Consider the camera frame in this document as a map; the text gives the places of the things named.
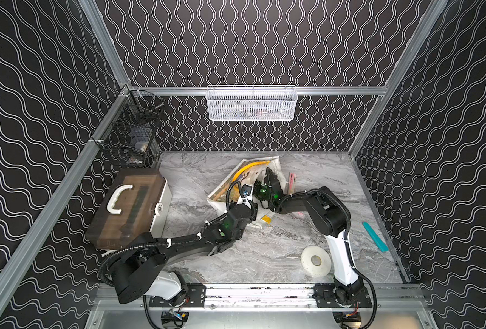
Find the white tote bag yellow handles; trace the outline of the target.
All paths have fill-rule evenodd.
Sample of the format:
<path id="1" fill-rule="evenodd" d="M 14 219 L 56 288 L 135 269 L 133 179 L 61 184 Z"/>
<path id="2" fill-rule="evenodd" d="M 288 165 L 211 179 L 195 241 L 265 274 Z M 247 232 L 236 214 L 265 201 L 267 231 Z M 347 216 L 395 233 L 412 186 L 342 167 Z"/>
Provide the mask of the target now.
<path id="1" fill-rule="evenodd" d="M 207 202 L 212 206 L 218 215 L 226 211 L 226 194 L 230 184 L 238 181 L 243 184 L 254 184 L 259 181 L 264 185 L 266 169 L 270 169 L 279 181 L 282 192 L 287 192 L 288 180 L 286 179 L 279 161 L 279 156 L 270 156 L 242 160 L 234 170 L 208 195 Z M 273 211 L 264 209 L 257 198 L 259 189 L 254 189 L 253 201 L 258 203 L 258 215 L 255 222 L 249 227 L 262 229 L 270 224 L 274 217 Z M 237 201 L 239 197 L 238 187 L 235 186 L 230 194 L 231 201 Z"/>

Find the teal folding fan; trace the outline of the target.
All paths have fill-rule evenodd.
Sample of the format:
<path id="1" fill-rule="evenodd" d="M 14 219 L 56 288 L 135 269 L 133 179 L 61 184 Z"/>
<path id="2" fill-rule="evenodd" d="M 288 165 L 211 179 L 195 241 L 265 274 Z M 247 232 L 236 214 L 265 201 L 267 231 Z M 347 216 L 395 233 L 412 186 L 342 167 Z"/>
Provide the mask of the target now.
<path id="1" fill-rule="evenodd" d="M 384 240 L 374 231 L 374 229 L 372 228 L 372 226 L 367 223 L 367 222 L 363 222 L 362 223 L 362 226 L 364 227 L 364 229 L 366 230 L 366 232 L 368 233 L 369 237 L 372 239 L 372 241 L 374 242 L 374 244 L 377 246 L 378 250 L 380 252 L 388 252 L 389 251 L 389 248 L 388 248 L 388 245 L 384 242 Z"/>

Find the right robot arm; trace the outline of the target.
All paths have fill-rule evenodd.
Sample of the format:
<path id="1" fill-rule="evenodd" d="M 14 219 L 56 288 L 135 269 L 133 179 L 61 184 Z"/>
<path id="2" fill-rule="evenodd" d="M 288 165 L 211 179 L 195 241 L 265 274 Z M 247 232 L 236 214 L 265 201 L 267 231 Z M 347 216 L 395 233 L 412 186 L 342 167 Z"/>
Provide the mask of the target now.
<path id="1" fill-rule="evenodd" d="M 327 241 L 334 269 L 336 303 L 358 305 L 362 298 L 370 298 L 369 305 L 376 307 L 374 284 L 357 268 L 353 258 L 349 233 L 351 213 L 326 186 L 293 194 L 284 193 L 277 175 L 269 168 L 262 180 L 254 184 L 254 196 L 275 214 L 307 212 L 314 227 Z"/>

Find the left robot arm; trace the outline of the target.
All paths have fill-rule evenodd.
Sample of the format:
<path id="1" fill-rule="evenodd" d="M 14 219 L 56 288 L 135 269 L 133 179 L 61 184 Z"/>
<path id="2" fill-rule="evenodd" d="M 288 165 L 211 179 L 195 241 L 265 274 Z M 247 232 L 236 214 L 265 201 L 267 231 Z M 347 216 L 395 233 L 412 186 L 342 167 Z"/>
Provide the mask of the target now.
<path id="1" fill-rule="evenodd" d="M 254 202 L 229 204 L 229 210 L 196 233 L 175 238 L 152 238 L 143 233 L 125 248 L 110 253 L 98 269 L 103 283 L 113 287 L 121 304 L 145 296 L 166 266 L 199 256 L 222 253 L 240 240 L 256 220 Z"/>

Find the white tape roll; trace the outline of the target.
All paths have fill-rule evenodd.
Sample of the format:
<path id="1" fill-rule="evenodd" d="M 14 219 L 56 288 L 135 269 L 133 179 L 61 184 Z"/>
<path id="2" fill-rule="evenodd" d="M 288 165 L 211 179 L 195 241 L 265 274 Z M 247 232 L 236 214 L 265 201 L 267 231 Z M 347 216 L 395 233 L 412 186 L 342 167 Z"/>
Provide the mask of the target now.
<path id="1" fill-rule="evenodd" d="M 316 278 L 325 277 L 332 269 L 330 255 L 318 246 L 308 246 L 303 250 L 301 264 L 308 274 Z"/>

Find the brown lidded storage box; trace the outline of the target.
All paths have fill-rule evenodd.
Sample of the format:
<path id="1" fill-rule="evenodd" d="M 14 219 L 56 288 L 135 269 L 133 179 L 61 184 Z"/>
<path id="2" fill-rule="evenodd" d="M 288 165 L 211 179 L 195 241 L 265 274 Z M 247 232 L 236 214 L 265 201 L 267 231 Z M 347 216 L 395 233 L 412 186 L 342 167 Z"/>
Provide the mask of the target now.
<path id="1" fill-rule="evenodd" d="M 85 237 L 96 248 L 122 249 L 143 233 L 160 238 L 172 193 L 157 169 L 123 169 L 116 176 Z"/>

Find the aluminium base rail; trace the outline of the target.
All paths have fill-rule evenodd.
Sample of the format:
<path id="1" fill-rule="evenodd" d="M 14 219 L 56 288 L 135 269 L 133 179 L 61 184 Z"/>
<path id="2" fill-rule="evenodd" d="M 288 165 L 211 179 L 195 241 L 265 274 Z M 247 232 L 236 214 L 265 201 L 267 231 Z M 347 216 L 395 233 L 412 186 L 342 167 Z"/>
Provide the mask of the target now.
<path id="1" fill-rule="evenodd" d="M 178 308 L 156 297 L 120 304 L 112 288 L 101 289 L 86 328 L 436 328 L 417 285 L 381 284 L 349 307 L 332 302 L 324 284 L 195 284 Z"/>

